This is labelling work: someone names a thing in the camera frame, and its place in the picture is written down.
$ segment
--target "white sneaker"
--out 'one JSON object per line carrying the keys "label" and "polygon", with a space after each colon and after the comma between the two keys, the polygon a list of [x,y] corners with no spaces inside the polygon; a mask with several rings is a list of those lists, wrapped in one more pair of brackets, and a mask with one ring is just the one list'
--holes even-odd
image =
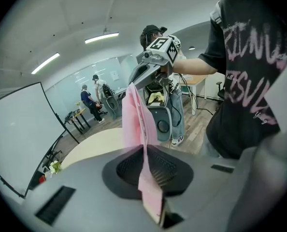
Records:
{"label": "white sneaker", "polygon": [[172,139],[172,146],[173,147],[177,147],[179,144],[181,144],[182,143],[182,141],[183,141],[183,136],[180,136],[178,139]]}

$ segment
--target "whiteboard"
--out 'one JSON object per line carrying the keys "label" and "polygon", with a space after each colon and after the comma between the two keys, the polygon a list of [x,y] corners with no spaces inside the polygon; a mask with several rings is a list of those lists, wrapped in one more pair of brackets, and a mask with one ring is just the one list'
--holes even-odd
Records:
{"label": "whiteboard", "polygon": [[52,111],[41,83],[19,89],[2,98],[1,177],[17,192],[25,195],[38,165],[63,132],[64,127]]}

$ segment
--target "cable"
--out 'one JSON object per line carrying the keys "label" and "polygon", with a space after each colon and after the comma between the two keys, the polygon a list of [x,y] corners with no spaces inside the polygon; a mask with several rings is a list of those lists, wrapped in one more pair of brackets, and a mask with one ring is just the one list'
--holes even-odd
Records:
{"label": "cable", "polygon": [[177,127],[178,125],[180,125],[180,122],[181,122],[181,120],[182,120],[182,116],[181,116],[181,113],[178,111],[178,109],[177,109],[177,108],[175,108],[175,107],[173,106],[173,104],[172,104],[171,94],[170,94],[170,92],[168,92],[168,90],[167,90],[167,86],[165,87],[165,90],[166,90],[166,92],[168,93],[169,101],[171,102],[172,109],[174,108],[174,109],[179,113],[179,116],[180,116],[180,119],[179,119],[179,121],[178,121],[177,125],[176,125],[176,126],[172,125],[173,127]]}
{"label": "cable", "polygon": [[179,74],[180,75],[180,77],[182,78],[182,81],[183,81],[183,83],[184,83],[184,85],[187,87],[187,89],[188,89],[188,93],[189,93],[189,96],[190,96],[190,98],[191,98],[191,105],[192,105],[192,110],[195,112],[195,110],[193,109],[193,99],[192,99],[192,96],[193,96],[193,98],[194,98],[194,100],[195,100],[195,102],[196,102],[196,109],[198,109],[198,110],[206,110],[206,111],[208,111],[211,115],[214,115],[213,113],[211,113],[207,108],[198,108],[198,101],[197,101],[197,98],[196,98],[196,95],[190,90],[190,88],[188,87],[188,85],[187,85],[187,81],[185,80],[185,78],[181,75],[181,74]]}

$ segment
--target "glass wall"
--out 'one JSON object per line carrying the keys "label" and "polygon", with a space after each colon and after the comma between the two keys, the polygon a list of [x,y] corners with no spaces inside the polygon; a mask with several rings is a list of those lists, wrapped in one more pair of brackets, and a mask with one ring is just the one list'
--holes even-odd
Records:
{"label": "glass wall", "polygon": [[136,59],[133,55],[126,55],[118,57],[121,70],[124,73],[124,80],[129,83],[129,76],[133,69],[137,66]]}
{"label": "glass wall", "polygon": [[[75,104],[81,101],[80,93],[83,84],[87,85],[87,90],[91,93],[91,97],[94,100],[97,99],[94,81],[92,80],[95,74],[99,76],[99,79],[105,80],[112,90],[117,91],[119,88],[128,86],[127,79],[125,79],[125,76],[128,74],[121,67],[118,58],[96,62],[67,76],[45,92],[53,110],[62,121],[64,121],[65,116],[69,112],[79,108]],[[84,111],[83,115],[87,120],[94,117],[88,109]]]}

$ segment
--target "navy shirt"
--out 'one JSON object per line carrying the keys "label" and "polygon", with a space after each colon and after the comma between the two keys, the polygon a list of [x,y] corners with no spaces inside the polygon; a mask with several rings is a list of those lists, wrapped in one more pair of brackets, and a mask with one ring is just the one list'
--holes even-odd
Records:
{"label": "navy shirt", "polygon": [[83,90],[81,92],[81,100],[86,102],[87,104],[94,104],[95,102],[91,101],[88,96],[91,96],[89,91]]}

